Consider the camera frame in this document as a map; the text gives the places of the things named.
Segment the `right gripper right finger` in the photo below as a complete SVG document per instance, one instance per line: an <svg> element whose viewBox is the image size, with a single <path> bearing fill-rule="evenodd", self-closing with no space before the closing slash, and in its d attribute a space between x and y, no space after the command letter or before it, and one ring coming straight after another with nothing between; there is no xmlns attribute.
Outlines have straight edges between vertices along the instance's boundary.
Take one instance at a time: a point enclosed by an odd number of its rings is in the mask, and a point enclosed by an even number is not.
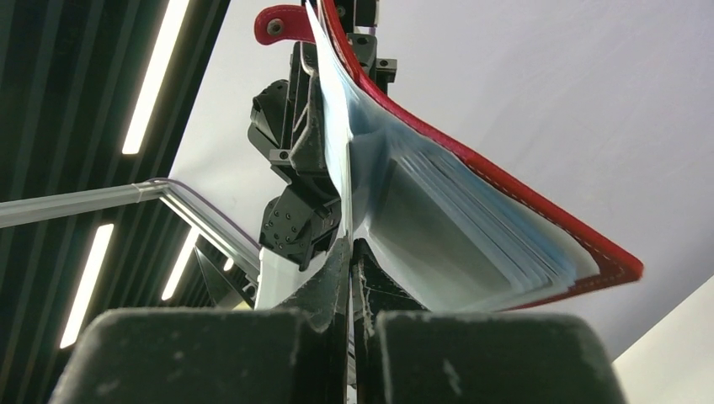
<svg viewBox="0 0 714 404"><path fill-rule="evenodd" d="M623 403L594 331L575 316L427 311L378 263L352 256L361 403Z"/></svg>

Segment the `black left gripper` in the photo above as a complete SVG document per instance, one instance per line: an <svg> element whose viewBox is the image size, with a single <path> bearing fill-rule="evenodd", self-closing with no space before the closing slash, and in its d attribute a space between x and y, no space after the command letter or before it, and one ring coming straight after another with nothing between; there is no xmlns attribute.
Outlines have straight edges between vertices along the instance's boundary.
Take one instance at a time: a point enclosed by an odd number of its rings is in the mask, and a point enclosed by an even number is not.
<svg viewBox="0 0 714 404"><path fill-rule="evenodd" d="M317 49L306 16L298 5L265 8L254 20L253 32L261 45L282 40L294 43L290 75L269 85L253 98L248 139L288 184L310 190L331 190L324 157L325 135L322 94L317 76ZM396 77L397 62L376 55L377 1L337 1L335 6L360 65L385 93Z"/></svg>

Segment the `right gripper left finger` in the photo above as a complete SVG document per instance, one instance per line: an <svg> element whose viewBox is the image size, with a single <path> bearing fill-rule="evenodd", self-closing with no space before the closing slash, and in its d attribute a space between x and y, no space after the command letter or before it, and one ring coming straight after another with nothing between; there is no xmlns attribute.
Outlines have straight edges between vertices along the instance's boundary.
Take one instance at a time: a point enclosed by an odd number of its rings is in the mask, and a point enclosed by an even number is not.
<svg viewBox="0 0 714 404"><path fill-rule="evenodd" d="M79 339L53 403L343 403L349 239L267 310L107 311Z"/></svg>

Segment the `red leather card holder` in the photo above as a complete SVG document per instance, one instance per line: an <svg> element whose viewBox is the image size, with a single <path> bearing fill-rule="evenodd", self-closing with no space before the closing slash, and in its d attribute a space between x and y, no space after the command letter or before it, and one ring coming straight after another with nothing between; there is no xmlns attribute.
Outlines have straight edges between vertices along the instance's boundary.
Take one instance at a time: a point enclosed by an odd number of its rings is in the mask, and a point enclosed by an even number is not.
<svg viewBox="0 0 714 404"><path fill-rule="evenodd" d="M337 1L320 2L306 16L340 199L334 241L367 241L434 311L522 309L642 277L638 258L383 93L360 65Z"/></svg>

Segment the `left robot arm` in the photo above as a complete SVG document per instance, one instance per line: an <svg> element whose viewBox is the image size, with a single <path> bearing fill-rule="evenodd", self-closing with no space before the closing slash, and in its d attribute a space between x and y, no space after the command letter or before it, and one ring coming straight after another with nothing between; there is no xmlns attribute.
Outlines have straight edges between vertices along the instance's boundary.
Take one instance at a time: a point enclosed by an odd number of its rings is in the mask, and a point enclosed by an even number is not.
<svg viewBox="0 0 714 404"><path fill-rule="evenodd" d="M256 306L277 305L308 278L310 262L326 252L341 219L338 191L324 156L325 125L317 49L306 7L320 1L264 9L254 21L256 40L293 40L290 75L253 98L248 139L286 182L264 209L258 243L261 273Z"/></svg>

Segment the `ceiling light strips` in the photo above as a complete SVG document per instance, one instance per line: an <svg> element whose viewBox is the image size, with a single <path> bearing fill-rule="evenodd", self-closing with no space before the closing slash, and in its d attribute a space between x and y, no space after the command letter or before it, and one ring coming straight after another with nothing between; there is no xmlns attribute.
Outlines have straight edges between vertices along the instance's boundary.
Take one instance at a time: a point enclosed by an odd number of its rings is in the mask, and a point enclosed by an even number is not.
<svg viewBox="0 0 714 404"><path fill-rule="evenodd" d="M181 263L199 233L175 208L169 177L226 1L169 1L141 74L118 153L97 198L70 215L61 260L72 276L56 347L70 350L101 312L157 306L181 290Z"/></svg>

